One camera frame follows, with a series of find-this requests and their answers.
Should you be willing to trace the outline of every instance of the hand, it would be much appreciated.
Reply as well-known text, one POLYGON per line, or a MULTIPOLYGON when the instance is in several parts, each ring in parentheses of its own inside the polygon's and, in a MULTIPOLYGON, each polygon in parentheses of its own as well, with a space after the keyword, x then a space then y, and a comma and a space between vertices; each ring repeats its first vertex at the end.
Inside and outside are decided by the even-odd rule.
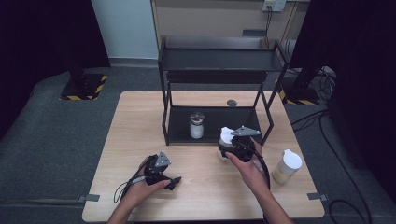
MULTIPOLYGON (((142 167, 138 175, 144 175, 145 167, 142 167)), ((170 180, 163 180, 153 185, 148 185, 146 180, 139 181, 129 187, 128 191, 121 199, 119 205, 114 210, 107 223, 126 223, 132 211, 154 192, 165 188, 170 184, 170 180)))
MULTIPOLYGON (((254 147, 262 154, 262 146, 257 143, 253 138, 251 139, 254 143, 254 147)), ((253 160, 260 164, 259 159, 256 155, 253 156, 252 160, 248 162, 240 161, 234 154, 227 152, 226 156, 230 161, 236 166, 236 168, 241 173, 243 180, 246 185, 251 189, 251 191, 256 194, 260 190, 268 189, 268 186, 262 176, 262 173, 254 165, 253 160)))

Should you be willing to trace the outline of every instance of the shelf rack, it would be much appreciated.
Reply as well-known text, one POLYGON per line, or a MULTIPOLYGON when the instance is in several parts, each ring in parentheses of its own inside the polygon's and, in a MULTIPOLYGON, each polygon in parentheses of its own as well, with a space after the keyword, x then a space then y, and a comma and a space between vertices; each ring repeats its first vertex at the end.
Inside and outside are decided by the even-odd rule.
POLYGON ((260 43, 258 38, 239 37, 168 36, 162 39, 158 67, 166 145, 218 143, 222 127, 237 129, 244 125, 262 132, 256 113, 260 98, 269 127, 262 132, 264 135, 255 136, 255 139, 261 145, 265 143, 274 127, 270 106, 289 67, 289 58, 278 41, 272 49, 264 49, 260 43), (267 102, 262 88, 269 72, 280 74, 267 102), (174 105, 172 83, 258 84, 259 87, 252 106, 188 106, 174 105), (190 136, 190 113, 195 111, 205 114, 205 131, 200 139, 190 136))

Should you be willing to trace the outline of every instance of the gray floor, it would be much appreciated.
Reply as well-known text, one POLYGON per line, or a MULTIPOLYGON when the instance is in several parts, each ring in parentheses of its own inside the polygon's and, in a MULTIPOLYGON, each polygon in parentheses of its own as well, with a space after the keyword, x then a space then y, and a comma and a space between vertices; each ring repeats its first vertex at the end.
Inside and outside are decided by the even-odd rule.
MULTIPOLYGON (((81 219, 83 204, 48 205, 28 203, 27 200, 74 201, 78 195, 87 194, 120 94, 160 89, 156 68, 113 67, 89 72, 108 75, 97 100, 58 100, 69 79, 67 73, 43 80, 35 86, 33 96, 0 142, 1 223, 84 223, 81 219)), ((273 88, 275 78, 276 74, 269 76, 265 89, 273 88)), ((175 90, 256 90, 253 88, 180 85, 175 90)), ((326 108, 326 105, 285 105, 285 108, 293 122, 326 108)), ((324 117, 322 124, 323 131, 368 203, 373 223, 396 223, 395 204, 371 172, 353 167, 331 118, 324 117)), ((328 206, 337 199, 354 204, 367 220, 361 198, 324 141, 318 121, 297 132, 296 136, 318 192, 326 194, 329 201, 322 202, 326 210, 324 217, 295 219, 295 222, 332 223, 328 206)), ((352 208, 343 204, 335 205, 333 213, 339 223, 363 223, 352 208)))

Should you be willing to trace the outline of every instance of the lower shelf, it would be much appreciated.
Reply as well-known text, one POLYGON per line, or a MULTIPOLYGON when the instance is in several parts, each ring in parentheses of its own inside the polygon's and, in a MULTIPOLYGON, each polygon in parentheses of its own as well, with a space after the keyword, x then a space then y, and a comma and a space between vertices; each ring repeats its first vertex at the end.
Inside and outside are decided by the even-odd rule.
MULTIPOLYGON (((246 126, 261 130, 256 110, 248 107, 205 107, 205 106, 173 106, 170 108, 168 139, 169 143, 213 143, 219 142, 221 128, 236 130, 246 126), (204 136, 194 139, 190 136, 190 114, 199 111, 205 115, 204 136)), ((260 142, 262 136, 253 136, 260 142)))

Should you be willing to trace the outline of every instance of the black fabric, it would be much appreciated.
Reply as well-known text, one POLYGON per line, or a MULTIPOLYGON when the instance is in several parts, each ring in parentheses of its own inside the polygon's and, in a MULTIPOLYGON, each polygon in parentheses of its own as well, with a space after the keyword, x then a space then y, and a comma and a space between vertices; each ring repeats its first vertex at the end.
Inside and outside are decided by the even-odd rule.
POLYGON ((327 65, 335 71, 332 100, 341 115, 332 117, 344 119, 342 129, 351 135, 344 141, 353 142, 396 202, 394 15, 394 1, 312 0, 290 65, 314 64, 315 69, 327 65))
POLYGON ((38 81, 70 69, 109 67, 91 1, 0 1, 0 40, 0 139, 38 81))

